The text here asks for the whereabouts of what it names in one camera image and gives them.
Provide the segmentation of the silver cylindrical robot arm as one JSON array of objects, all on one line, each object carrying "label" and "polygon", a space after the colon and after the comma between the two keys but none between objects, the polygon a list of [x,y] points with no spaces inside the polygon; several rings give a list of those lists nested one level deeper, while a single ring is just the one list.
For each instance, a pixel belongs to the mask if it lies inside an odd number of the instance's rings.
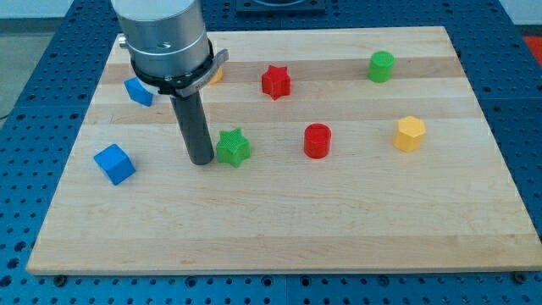
[{"label": "silver cylindrical robot arm", "polygon": [[132,68],[163,95],[199,92],[229,59],[214,52],[198,0],[113,0]]}]

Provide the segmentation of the yellow block behind arm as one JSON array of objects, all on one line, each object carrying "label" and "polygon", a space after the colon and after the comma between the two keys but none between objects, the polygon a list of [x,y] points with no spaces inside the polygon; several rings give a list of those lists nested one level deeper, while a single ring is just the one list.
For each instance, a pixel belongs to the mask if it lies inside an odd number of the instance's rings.
[{"label": "yellow block behind arm", "polygon": [[218,82],[220,82],[223,78],[224,70],[222,67],[218,68],[215,75],[211,78],[211,80],[208,82],[209,85],[214,85]]}]

